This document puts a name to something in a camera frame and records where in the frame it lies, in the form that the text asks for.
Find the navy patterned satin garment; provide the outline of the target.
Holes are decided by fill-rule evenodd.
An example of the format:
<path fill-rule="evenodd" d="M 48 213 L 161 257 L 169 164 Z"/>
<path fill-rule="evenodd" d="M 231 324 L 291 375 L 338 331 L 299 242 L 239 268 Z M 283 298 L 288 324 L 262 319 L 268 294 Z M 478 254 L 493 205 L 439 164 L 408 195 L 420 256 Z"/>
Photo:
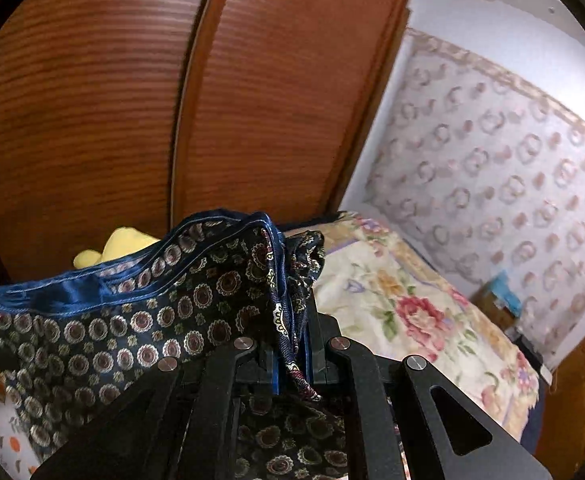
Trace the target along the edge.
<path fill-rule="evenodd" d="M 321 232 L 213 210 L 131 255 L 0 286 L 0 347 L 18 361 L 6 392 L 35 455 L 50 458 L 160 360 L 195 362 L 250 336 L 274 347 L 294 394 L 242 390 L 236 477 L 347 477 L 344 420 L 297 362 L 324 263 Z"/>

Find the floral cream bedspread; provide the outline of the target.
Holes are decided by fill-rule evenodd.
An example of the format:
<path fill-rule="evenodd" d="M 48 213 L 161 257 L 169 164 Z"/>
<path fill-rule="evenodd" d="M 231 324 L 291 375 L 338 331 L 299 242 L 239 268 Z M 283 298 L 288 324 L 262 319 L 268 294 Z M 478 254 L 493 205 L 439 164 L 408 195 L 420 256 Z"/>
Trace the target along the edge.
<path fill-rule="evenodd" d="M 521 439 L 539 375 L 504 332 L 379 221 L 347 211 L 315 228 L 325 237 L 318 312 L 377 356 L 423 356 Z"/>

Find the navy blue blanket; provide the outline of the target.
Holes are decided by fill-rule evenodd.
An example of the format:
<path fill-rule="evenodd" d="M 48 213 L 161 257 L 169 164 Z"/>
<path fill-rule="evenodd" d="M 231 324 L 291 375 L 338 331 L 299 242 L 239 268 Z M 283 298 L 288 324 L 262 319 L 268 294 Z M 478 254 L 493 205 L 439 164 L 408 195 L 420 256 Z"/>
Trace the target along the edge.
<path fill-rule="evenodd" d="M 547 383 L 541 378 L 539 380 L 539 398 L 529 411 L 529 417 L 527 418 L 527 423 L 523 428 L 520 439 L 520 444 L 531 455 L 535 454 L 542 433 L 546 393 Z"/>

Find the blue-topped box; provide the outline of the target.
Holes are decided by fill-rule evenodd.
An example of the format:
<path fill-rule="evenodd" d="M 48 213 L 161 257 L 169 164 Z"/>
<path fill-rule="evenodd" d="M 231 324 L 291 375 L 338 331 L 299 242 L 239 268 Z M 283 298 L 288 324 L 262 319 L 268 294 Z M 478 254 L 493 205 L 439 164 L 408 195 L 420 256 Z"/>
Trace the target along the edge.
<path fill-rule="evenodd" d="M 511 290 L 505 271 L 483 284 L 471 300 L 501 330 L 513 327 L 520 318 L 522 302 Z"/>

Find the white orange-print cloth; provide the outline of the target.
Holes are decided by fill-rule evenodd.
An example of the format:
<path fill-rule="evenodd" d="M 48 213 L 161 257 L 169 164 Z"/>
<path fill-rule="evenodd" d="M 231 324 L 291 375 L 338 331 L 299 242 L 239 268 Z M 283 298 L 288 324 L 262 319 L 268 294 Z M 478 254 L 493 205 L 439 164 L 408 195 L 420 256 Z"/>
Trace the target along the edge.
<path fill-rule="evenodd" d="M 23 429 L 15 402 L 0 379 L 0 464 L 10 478 L 27 480 L 40 463 Z"/>

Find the wooden sideboard cabinet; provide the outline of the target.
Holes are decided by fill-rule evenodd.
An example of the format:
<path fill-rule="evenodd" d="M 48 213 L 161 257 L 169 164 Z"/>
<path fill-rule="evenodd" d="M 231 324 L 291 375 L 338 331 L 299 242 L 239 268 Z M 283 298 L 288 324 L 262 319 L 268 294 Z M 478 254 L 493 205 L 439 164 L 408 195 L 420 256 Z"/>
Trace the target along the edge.
<path fill-rule="evenodd" d="M 554 372 L 535 457 L 554 479 L 571 479 L 585 462 L 585 338 Z"/>

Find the yellow plush toy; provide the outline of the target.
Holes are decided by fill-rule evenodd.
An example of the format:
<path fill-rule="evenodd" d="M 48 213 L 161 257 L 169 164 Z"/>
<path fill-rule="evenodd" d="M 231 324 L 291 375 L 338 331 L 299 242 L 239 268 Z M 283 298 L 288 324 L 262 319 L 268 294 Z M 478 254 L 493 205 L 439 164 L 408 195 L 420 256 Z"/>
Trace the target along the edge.
<path fill-rule="evenodd" d="M 99 263 L 134 254 L 157 242 L 158 238 L 138 231 L 132 226 L 120 226 L 110 234 L 101 252 L 84 249 L 73 258 L 73 266 L 76 270 L 97 266 Z"/>

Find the circle-patterned sheer curtain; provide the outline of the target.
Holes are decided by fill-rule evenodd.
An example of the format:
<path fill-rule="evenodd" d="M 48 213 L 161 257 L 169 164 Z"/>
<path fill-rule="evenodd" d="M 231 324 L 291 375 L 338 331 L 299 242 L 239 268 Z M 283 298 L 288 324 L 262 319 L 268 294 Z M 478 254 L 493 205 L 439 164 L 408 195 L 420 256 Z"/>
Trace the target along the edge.
<path fill-rule="evenodd" d="M 501 281 L 549 367 L 585 335 L 585 122 L 419 30 L 364 200 L 466 295 Z"/>

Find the brown louvered wardrobe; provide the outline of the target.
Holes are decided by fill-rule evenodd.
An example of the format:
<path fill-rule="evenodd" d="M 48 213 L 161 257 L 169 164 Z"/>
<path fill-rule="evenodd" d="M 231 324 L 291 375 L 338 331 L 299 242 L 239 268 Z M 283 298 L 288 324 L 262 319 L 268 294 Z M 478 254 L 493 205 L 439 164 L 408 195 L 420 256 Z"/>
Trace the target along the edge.
<path fill-rule="evenodd" d="M 119 226 L 334 212 L 408 0 L 0 0 L 0 285 Z"/>

